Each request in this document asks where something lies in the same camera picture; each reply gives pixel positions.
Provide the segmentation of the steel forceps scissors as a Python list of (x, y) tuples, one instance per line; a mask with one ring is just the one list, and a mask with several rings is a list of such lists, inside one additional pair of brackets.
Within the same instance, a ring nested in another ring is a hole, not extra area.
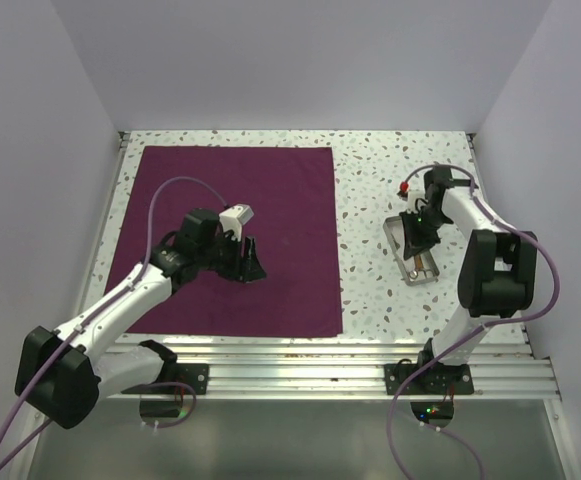
[(433, 270), (428, 269), (415, 269), (409, 272), (409, 278), (413, 282), (423, 282), (435, 277)]

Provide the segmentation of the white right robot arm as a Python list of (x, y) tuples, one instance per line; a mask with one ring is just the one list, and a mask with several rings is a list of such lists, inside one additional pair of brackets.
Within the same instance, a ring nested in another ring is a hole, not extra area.
[(419, 353), (415, 379), (421, 389), (438, 392), (451, 380), (449, 367), (466, 364), (496, 324), (509, 323), (533, 301), (536, 237), (519, 232), (486, 205), (474, 176), (453, 165), (424, 169), (424, 193), (415, 199), (409, 182), (399, 195), (409, 207), (400, 214), (404, 262), (440, 243), (439, 230), (454, 225), (467, 240), (457, 280), (459, 306), (444, 329)]

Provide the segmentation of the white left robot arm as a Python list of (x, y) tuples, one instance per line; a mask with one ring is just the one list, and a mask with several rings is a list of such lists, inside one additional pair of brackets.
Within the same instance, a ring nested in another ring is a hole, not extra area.
[(127, 390), (184, 390), (172, 350), (154, 340), (105, 353), (126, 330), (203, 272), (233, 282), (263, 280), (256, 241), (243, 233), (253, 217), (236, 204), (221, 213), (197, 208), (101, 300), (54, 330), (37, 327), (24, 340), (15, 393), (64, 429), (96, 404)]

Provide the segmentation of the purple cloth mat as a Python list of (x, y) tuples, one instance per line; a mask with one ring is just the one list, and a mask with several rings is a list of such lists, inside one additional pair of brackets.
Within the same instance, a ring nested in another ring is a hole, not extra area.
[(202, 272), (132, 327), (133, 333), (330, 338), (343, 331), (333, 154), (328, 148), (148, 146), (124, 215), (106, 287), (141, 261), (147, 214), (160, 240), (193, 208), (246, 204), (244, 228), (267, 273), (250, 284)]

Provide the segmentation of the orange bandage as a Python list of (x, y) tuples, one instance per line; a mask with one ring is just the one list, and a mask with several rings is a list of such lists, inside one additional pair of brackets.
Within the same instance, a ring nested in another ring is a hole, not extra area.
[(415, 263), (415, 268), (417, 270), (423, 270), (424, 269), (424, 262), (423, 259), (420, 255), (415, 255), (414, 256), (414, 263)]

